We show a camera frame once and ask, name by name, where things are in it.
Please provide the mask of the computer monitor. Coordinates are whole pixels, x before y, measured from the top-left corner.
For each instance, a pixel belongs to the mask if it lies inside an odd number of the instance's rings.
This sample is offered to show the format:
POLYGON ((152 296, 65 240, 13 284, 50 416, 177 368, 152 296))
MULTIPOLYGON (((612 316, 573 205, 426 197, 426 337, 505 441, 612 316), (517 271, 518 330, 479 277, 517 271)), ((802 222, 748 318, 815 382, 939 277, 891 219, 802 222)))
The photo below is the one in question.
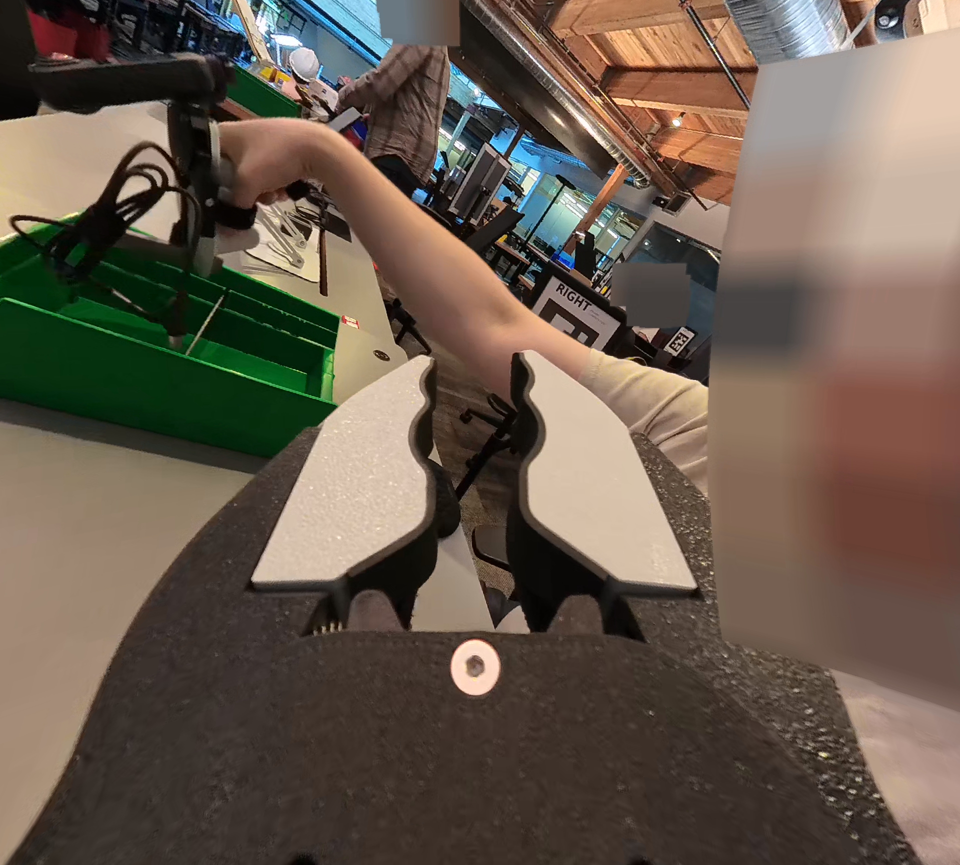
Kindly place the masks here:
POLYGON ((453 193, 448 211, 463 221, 479 219, 510 171, 510 160, 490 144, 484 144, 453 193))

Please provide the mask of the person's right hand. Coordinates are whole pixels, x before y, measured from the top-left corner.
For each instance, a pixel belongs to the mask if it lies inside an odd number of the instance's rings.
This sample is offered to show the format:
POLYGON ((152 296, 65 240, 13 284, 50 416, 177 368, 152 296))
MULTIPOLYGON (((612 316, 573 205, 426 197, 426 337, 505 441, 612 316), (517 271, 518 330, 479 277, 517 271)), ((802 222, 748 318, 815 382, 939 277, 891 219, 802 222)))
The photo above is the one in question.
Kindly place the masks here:
POLYGON ((327 126, 303 119, 219 125, 221 157, 233 171, 223 199, 238 209, 272 202, 296 182, 323 182, 351 146, 327 126))

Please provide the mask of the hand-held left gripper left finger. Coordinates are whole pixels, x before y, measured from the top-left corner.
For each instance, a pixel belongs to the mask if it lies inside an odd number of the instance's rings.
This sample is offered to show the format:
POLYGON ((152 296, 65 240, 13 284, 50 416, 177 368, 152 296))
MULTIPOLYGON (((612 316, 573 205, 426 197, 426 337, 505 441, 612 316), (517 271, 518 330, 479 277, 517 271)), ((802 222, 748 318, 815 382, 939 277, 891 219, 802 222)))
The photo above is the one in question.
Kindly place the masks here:
POLYGON ((439 540, 461 523, 450 477, 431 458, 436 401, 436 362, 421 355, 326 418, 252 572, 254 589, 416 600, 439 540))

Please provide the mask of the green plastic bin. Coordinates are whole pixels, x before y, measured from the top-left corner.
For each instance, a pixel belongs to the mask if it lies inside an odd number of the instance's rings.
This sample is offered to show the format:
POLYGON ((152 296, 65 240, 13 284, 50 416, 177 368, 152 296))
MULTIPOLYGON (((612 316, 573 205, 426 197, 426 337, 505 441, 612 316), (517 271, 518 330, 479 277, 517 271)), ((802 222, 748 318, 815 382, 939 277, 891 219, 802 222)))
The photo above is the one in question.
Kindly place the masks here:
POLYGON ((57 232, 2 240, 2 399, 262 458, 334 411, 339 316, 121 248, 68 285, 40 252, 57 232))
POLYGON ((220 109, 229 116, 254 118, 301 118, 302 105, 252 72, 234 65, 232 79, 220 109))

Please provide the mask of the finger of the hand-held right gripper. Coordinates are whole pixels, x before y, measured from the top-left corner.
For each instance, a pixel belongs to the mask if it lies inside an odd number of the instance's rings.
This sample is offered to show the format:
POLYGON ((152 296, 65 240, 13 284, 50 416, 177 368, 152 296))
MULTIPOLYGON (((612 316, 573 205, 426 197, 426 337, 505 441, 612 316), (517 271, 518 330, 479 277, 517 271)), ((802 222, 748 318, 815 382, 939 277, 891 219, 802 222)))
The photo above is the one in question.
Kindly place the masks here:
POLYGON ((208 278, 216 259, 214 213, 221 187, 219 129, 209 109, 198 103, 169 102, 166 123, 180 200, 171 244, 184 250, 193 272, 208 278))

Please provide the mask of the large printed tag sign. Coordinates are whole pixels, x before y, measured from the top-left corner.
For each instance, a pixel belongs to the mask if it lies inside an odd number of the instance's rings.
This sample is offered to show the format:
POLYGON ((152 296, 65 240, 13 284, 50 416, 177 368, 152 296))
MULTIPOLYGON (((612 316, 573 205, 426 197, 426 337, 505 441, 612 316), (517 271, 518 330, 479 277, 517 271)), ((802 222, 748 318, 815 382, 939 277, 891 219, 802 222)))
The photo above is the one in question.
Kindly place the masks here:
POLYGON ((527 307, 548 325, 575 341, 612 355, 627 333, 626 311, 578 277, 548 260, 534 281, 527 307))

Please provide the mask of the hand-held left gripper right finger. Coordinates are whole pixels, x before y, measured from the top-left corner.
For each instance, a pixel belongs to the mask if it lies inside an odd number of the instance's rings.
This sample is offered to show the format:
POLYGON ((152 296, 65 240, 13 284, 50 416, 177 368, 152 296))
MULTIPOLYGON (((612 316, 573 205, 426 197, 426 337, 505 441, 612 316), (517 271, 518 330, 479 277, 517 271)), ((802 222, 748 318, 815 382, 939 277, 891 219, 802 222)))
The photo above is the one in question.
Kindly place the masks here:
POLYGON ((519 462, 509 564, 538 597, 688 596, 698 585, 626 425, 544 356, 511 361, 519 462))

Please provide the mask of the white folding stand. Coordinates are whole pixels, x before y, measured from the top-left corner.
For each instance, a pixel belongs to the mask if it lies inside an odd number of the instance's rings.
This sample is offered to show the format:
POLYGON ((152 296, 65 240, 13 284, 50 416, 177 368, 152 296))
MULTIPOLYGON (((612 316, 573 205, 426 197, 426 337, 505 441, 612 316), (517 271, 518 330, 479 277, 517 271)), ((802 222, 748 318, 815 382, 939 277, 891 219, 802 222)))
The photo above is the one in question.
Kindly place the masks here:
POLYGON ((316 229, 306 226, 304 232, 292 213, 268 205, 259 208, 253 231, 257 240, 245 249, 246 255, 305 282, 320 284, 321 254, 316 229))

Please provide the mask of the narrow silver air duct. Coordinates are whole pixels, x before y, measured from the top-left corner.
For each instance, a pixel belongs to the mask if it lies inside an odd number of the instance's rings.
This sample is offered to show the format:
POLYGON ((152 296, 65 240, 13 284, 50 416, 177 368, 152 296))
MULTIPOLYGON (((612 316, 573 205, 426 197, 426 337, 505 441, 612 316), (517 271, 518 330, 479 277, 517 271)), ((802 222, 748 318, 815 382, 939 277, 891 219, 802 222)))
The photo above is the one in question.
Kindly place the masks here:
POLYGON ((622 147, 490 2, 460 0, 460 23, 463 71, 497 102, 530 119, 538 141, 552 141, 599 177, 620 164, 642 186, 654 182, 639 157, 622 147))

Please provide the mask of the person's right forearm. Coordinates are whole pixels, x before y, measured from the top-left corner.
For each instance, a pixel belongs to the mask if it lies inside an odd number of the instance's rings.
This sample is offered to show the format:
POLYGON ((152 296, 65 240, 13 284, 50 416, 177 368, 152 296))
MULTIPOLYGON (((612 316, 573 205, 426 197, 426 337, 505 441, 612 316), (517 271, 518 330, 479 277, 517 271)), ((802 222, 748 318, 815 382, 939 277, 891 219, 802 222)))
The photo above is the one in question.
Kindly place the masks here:
POLYGON ((591 391, 708 494, 708 389, 678 374, 606 355, 520 304, 480 256, 402 196, 332 132, 316 130, 310 171, 414 319, 506 399, 515 354, 533 351, 591 391))

